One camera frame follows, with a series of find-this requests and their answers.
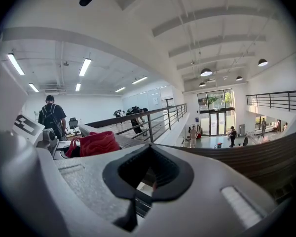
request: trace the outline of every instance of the black pendant lamp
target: black pendant lamp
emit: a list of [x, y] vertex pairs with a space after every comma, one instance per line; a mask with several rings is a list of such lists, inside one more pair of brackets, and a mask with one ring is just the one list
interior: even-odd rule
[[268, 64], [267, 60], [265, 60], [265, 59], [260, 59], [260, 60], [259, 60], [259, 64], [258, 64], [258, 66], [259, 66], [259, 67], [263, 67], [263, 66], [265, 66], [266, 64]]
[[210, 76], [213, 72], [210, 69], [203, 69], [201, 71], [201, 77]]

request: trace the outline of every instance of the red cloth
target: red cloth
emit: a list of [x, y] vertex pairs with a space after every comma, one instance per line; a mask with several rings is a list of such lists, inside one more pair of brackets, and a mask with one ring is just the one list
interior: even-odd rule
[[119, 150], [119, 145], [115, 140], [113, 132], [90, 132], [89, 136], [74, 138], [66, 156], [71, 158], [72, 151], [77, 147], [76, 142], [80, 142], [80, 157], [94, 156]]

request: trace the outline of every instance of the ceiling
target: ceiling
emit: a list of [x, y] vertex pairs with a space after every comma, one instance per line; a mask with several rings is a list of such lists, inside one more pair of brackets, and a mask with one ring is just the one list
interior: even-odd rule
[[[61, 11], [65, 15], [76, 10], [80, 21], [77, 32], [85, 31], [85, 36], [94, 34], [135, 59], [122, 59], [108, 49], [100, 50], [101, 45], [90, 48], [69, 38], [53, 40], [27, 36], [4, 40], [1, 58], [16, 73], [6, 56], [11, 52], [15, 54], [25, 71], [21, 83], [29, 92], [28, 83], [32, 82], [47, 92], [54, 89], [71, 94], [76, 93], [75, 85], [80, 82], [79, 94], [123, 94], [160, 77], [167, 80], [169, 74], [177, 75], [186, 85], [200, 80], [203, 68], [214, 72], [211, 79], [230, 75], [230, 80], [216, 80], [216, 86], [220, 81], [238, 83], [234, 78], [239, 75], [247, 79], [252, 61], [267, 58], [259, 57], [261, 50], [274, 39], [284, 22], [283, 13], [274, 0], [94, 0], [87, 7], [79, 7], [77, 0], [31, 2], [39, 6], [27, 6], [27, 13], [22, 7], [23, 18], [15, 26], [28, 24], [51, 29], [56, 25], [72, 31], [71, 24], [62, 25], [60, 20], [74, 23], [75, 17], [59, 15]], [[44, 14], [45, 20], [40, 21], [39, 14]], [[79, 77], [84, 58], [91, 58], [92, 62], [86, 75]], [[132, 84], [144, 76], [148, 80]], [[126, 89], [115, 93], [121, 87]]]

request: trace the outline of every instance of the glass door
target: glass door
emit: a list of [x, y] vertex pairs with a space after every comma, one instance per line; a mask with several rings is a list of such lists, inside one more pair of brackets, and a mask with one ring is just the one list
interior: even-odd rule
[[217, 135], [217, 113], [211, 113], [211, 136]]
[[218, 115], [218, 135], [225, 135], [225, 112]]

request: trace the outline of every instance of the person in black clothes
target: person in black clothes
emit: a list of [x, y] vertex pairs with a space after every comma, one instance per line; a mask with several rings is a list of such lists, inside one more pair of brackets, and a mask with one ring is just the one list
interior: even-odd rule
[[66, 114], [63, 108], [54, 104], [55, 100], [52, 95], [48, 95], [45, 102], [46, 105], [39, 112], [38, 122], [45, 125], [45, 128], [52, 128], [57, 138], [63, 141], [66, 130]]
[[[134, 106], [134, 107], [131, 107], [131, 108], [129, 108], [127, 110], [126, 115], [132, 115], [132, 114], [136, 114], [136, 113], [143, 113], [143, 112], [147, 112], [147, 111], [148, 111], [147, 108], [140, 109], [140, 108], [138, 108], [138, 106]], [[134, 118], [134, 119], [131, 119], [130, 121], [132, 123], [132, 126], [136, 126], [136, 125], [140, 124], [139, 118]], [[138, 126], [138, 127], [134, 128], [134, 132], [137, 134], [137, 133], [141, 133], [142, 130]]]
[[229, 134], [229, 137], [230, 137], [230, 140], [231, 140], [231, 145], [229, 146], [230, 148], [233, 148], [233, 145], [234, 145], [234, 141], [235, 141], [236, 136], [237, 136], [237, 131], [232, 126], [231, 127], [231, 132]]

